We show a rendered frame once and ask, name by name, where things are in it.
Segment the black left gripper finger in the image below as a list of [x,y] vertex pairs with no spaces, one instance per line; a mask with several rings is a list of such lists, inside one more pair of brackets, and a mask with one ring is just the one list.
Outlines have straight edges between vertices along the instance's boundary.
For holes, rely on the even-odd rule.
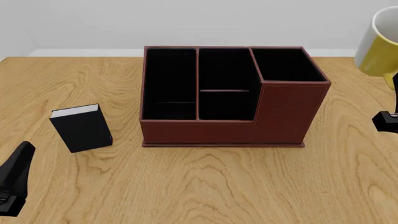
[[30,164],[35,147],[29,141],[22,141],[9,158],[0,166],[0,191],[18,197],[27,196]]

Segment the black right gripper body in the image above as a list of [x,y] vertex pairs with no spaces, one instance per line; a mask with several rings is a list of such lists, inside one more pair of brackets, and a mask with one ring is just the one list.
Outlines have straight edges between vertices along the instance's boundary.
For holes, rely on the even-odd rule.
[[398,113],[380,111],[372,118],[372,121],[379,132],[398,134]]

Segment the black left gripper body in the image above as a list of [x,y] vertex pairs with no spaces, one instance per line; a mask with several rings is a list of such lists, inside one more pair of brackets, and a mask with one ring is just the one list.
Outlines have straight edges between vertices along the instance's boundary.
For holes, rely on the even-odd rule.
[[0,192],[0,216],[17,217],[21,212],[27,191],[25,192]]

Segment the yellow and white mug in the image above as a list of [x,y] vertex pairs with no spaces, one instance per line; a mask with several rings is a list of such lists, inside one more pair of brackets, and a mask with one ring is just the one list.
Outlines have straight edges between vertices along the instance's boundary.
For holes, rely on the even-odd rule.
[[382,77],[392,90],[398,73],[398,6],[373,16],[357,49],[354,64],[368,76]]

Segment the red-brown desk caddy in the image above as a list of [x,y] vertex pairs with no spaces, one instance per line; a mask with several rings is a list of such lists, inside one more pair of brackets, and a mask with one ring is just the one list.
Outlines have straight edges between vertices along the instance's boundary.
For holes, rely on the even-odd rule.
[[145,147],[303,147],[331,81],[302,47],[147,46]]

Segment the black book with white pages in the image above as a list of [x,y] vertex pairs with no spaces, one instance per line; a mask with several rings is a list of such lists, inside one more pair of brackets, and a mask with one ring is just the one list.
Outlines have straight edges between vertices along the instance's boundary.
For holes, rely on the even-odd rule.
[[53,110],[49,120],[72,153],[113,145],[99,104]]

